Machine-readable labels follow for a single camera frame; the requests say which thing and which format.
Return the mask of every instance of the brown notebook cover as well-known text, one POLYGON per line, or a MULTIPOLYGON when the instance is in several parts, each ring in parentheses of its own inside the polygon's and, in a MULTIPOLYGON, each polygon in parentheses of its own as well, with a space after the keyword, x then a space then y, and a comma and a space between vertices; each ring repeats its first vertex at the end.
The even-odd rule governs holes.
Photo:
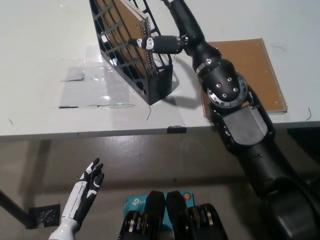
MULTIPOLYGON (((102 11, 106 5, 109 6, 112 2, 115 7, 111 7, 108 12, 103 14, 103 24, 105 28, 112 28, 115 24, 121 20, 123 25, 115 28, 111 33, 107 34, 107 39, 111 47, 120 46, 123 43, 127 43, 129 39, 144 38, 146 34, 146 26, 149 24, 149 19, 137 18, 133 13, 133 8, 126 6, 123 0, 95 0, 97 6, 102 11)), ((132 62, 134 60, 141 59, 143 64, 137 64, 136 68, 139 73, 147 78, 152 74, 152 66, 150 56, 147 51, 142 48, 134 46, 122 47, 120 49, 124 60, 126 62, 132 62)))
MULTIPOLYGON (((235 70, 252 87, 268 113, 283 114, 287 112, 286 101, 262 38, 209 42, 209 44, 218 48, 223 58, 234 64, 235 70)), ((201 96, 204 115, 209 116, 209 99, 202 87, 201 96)))

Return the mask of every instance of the floor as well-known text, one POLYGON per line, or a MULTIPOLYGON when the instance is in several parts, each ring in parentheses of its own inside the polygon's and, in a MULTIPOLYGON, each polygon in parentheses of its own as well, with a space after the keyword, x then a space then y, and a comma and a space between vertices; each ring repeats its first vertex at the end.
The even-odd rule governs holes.
MULTIPOLYGON (((279 131, 276 141, 299 173, 320 171, 286 131, 279 131)), ((105 178, 77 240, 117 239, 126 198, 150 190, 193 191, 196 204, 214 205, 230 240, 264 239, 257 198, 238 161, 211 132, 1 142, 0 189, 24 209, 63 207, 96 157, 104 163, 105 178)), ((1 240, 45 240, 54 230, 26 230, 0 208, 1 240)))

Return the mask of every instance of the box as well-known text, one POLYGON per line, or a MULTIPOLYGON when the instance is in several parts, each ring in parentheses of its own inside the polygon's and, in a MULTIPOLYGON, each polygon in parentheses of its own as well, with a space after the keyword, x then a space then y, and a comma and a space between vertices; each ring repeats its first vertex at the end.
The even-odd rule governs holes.
MULTIPOLYGON (((187 208, 193 207, 195 205, 195 198, 192 191, 180 191, 180 193, 184 197, 187 208)), ((136 196, 128 197, 128 199, 123 204, 123 215, 126 216, 126 214, 131 210, 143 212, 145 209, 147 196, 148 195, 146 194, 146 195, 136 195, 136 196)), ((164 232, 164 231, 172 231, 172 230, 173 228, 169 220, 167 208, 165 208, 162 231, 164 232)))

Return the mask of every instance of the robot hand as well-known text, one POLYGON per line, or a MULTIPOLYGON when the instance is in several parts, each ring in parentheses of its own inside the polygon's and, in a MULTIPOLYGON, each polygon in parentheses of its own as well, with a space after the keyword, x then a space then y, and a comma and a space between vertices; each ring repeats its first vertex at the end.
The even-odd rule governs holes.
POLYGON ((64 207, 60 226, 50 235, 49 240, 74 240, 92 206, 104 179, 103 164, 94 160, 74 185, 64 207))

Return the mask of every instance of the notebook spiral binding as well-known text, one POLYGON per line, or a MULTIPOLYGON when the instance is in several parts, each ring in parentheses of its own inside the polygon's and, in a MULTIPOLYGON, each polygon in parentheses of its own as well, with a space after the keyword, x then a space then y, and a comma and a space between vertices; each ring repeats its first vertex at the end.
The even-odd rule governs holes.
POLYGON ((266 49, 265 42, 264 42, 264 40, 262 38, 260 40, 261 40, 261 43, 262 43, 262 46, 263 46, 264 53, 265 53, 265 55, 267 57, 268 64, 269 64, 269 66, 271 68, 273 78, 275 79, 277 93, 279 94, 279 96, 281 98, 281 104, 282 104, 283 110, 284 110, 284 112, 287 112, 288 111, 288 104, 287 104, 286 98, 284 97, 282 89, 281 89, 281 87, 279 85, 279 81, 278 81, 277 75, 275 73, 274 67, 271 64, 271 61, 270 61, 270 58, 269 58, 269 54, 268 54, 267 49, 266 49))
MULTIPOLYGON (((150 25, 149 17, 145 21, 145 28, 144 28, 143 36, 151 37, 151 25, 150 25)), ((148 62, 148 68, 150 69, 150 73, 153 76, 157 73, 154 55, 152 52, 146 51, 146 57, 147 57, 147 62, 148 62)))

